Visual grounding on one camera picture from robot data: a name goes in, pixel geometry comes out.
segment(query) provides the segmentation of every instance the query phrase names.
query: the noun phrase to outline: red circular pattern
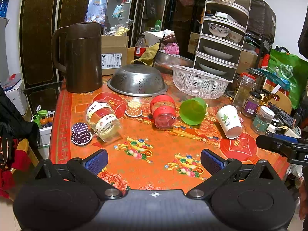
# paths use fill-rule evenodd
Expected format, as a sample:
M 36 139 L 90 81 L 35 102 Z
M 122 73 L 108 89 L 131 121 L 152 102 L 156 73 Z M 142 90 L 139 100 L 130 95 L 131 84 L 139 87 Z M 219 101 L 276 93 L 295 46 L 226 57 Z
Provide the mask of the red circular pattern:
M 221 152 L 228 158 L 235 158 L 240 161 L 250 160 L 257 153 L 258 147 L 255 139 L 247 133 L 242 133 L 235 139 L 221 139 Z
M 104 92 L 104 93 L 100 93 L 97 96 L 95 96 L 93 99 L 93 102 L 97 100 L 108 101 L 109 105 L 114 110 L 115 115 L 118 119 L 120 119 L 121 117 L 125 115 L 127 102 L 124 99 L 122 99 L 120 96 L 114 93 Z

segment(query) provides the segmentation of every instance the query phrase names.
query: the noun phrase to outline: green plastic cup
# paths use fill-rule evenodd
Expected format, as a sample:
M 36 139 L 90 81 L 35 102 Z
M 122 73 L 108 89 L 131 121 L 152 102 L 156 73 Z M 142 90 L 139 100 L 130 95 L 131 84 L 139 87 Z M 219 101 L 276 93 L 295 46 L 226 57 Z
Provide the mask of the green plastic cup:
M 183 102 L 180 106 L 180 117 L 188 125 L 200 124 L 206 113 L 206 103 L 200 98 L 192 98 Z

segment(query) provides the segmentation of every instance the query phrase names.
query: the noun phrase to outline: orange tablecloth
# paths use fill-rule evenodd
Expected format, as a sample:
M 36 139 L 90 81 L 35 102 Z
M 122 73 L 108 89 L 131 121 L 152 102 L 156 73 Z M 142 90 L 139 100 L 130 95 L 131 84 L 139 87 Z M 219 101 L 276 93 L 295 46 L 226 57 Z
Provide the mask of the orange tablecloth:
M 111 91 L 106 82 L 111 76 L 103 77 L 104 84 L 94 92 L 85 94 L 69 93 L 65 84 L 58 98 L 50 140 L 49 158 L 53 163 L 66 163 L 73 157 L 86 158 L 100 148 L 107 150 L 108 165 L 98 174 L 120 190 L 126 189 L 189 189 L 210 177 L 202 166 L 192 169 L 194 173 L 181 172 L 183 166 L 179 157 L 191 156 L 200 160 L 200 153 L 208 148 L 221 157 L 236 158 L 246 164 L 256 163 L 259 159 L 268 160 L 282 178 L 288 168 L 286 158 L 259 149 L 255 138 L 258 136 L 251 128 L 251 119 L 244 119 L 244 132 L 236 139 L 229 140 L 216 121 L 216 112 L 230 100 L 221 96 L 215 100 L 205 100 L 209 105 L 208 114 L 199 126 L 189 126 L 179 119 L 181 103 L 192 98 L 180 92 L 172 81 L 172 76 L 163 75 L 168 84 L 168 93 L 176 100 L 178 120 L 171 130 L 158 130 L 150 114 L 150 98 L 136 97 L 142 103 L 143 114 L 138 118 L 125 115 L 127 102 L 133 99 Z M 85 122 L 84 111 L 96 99 L 106 99 L 114 108 L 124 127 L 124 138 L 115 143 L 104 143 L 96 135 L 87 146 L 76 146 L 71 141 L 71 127 L 76 122 Z M 137 159 L 127 152 L 127 138 L 143 139 L 153 149 Z

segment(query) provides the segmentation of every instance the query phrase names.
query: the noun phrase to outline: red bottle label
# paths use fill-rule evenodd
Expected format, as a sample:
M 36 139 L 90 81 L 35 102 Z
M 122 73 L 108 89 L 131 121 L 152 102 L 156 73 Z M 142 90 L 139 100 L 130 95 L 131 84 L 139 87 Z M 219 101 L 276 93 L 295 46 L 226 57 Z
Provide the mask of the red bottle label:
M 146 51 L 147 48 L 138 48 L 138 47 L 135 47 L 135 56 L 139 56 L 141 57 L 142 54 Z

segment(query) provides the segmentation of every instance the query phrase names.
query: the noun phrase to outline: white plastic basket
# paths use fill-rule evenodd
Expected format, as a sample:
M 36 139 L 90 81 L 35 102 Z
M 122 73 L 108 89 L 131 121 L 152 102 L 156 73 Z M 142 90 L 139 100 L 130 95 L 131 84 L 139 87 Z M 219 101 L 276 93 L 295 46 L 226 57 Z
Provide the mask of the white plastic basket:
M 180 91 L 203 99 L 216 99 L 222 96 L 228 85 L 226 79 L 178 65 L 173 66 L 172 77 Z

